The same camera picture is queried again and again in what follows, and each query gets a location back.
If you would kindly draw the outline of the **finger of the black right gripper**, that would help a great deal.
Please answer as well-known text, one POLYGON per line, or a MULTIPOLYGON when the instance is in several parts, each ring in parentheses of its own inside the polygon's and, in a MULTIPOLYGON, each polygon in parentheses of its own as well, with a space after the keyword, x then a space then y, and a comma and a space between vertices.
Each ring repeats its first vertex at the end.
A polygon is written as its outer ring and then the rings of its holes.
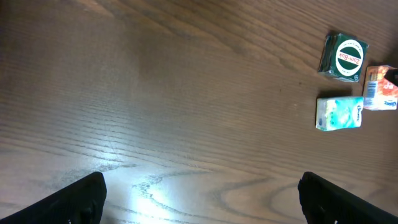
POLYGON ((398 86, 398 69, 389 69, 384 75, 384 78, 394 86, 398 86))

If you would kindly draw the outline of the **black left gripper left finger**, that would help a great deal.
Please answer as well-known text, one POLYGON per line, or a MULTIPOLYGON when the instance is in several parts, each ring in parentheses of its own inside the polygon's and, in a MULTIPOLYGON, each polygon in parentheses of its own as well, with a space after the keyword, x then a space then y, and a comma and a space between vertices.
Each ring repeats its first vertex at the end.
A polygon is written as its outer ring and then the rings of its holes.
POLYGON ((93 172, 33 205, 1 219, 1 224, 99 224, 107 189, 93 172))

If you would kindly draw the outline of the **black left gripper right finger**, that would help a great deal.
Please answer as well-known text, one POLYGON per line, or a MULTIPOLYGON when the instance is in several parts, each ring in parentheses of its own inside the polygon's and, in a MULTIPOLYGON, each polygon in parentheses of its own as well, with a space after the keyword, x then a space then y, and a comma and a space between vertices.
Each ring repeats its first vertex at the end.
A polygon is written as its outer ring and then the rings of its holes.
POLYGON ((305 172, 298 183, 299 201, 308 223, 397 224, 397 217, 327 181, 305 172))

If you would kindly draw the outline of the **orange snack packet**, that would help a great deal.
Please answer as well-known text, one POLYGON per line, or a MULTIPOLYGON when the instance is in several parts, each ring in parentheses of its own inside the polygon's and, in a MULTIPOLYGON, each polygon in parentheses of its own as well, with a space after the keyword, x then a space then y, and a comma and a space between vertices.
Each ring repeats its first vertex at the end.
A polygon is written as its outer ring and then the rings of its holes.
POLYGON ((397 86, 387 81, 384 75, 389 65, 371 66, 366 69, 364 82, 364 109, 371 111, 396 110, 397 86))

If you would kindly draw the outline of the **dark green round-logo box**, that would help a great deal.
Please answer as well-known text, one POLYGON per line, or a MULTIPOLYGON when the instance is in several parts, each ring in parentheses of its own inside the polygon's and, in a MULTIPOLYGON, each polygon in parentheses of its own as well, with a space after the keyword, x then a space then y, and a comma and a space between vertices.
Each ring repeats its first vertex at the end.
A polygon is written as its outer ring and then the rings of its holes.
POLYGON ((330 33, 326 36, 318 73, 343 82, 357 83, 368 48, 367 43, 353 36, 330 33))

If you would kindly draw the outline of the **teal tissue pack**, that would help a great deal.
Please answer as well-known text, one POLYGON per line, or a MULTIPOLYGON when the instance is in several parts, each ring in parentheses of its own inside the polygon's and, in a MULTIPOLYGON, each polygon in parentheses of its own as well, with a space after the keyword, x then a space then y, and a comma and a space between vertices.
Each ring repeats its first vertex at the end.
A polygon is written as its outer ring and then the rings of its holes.
POLYGON ((322 131, 359 128, 363 106, 362 96, 318 98, 315 127, 322 131))

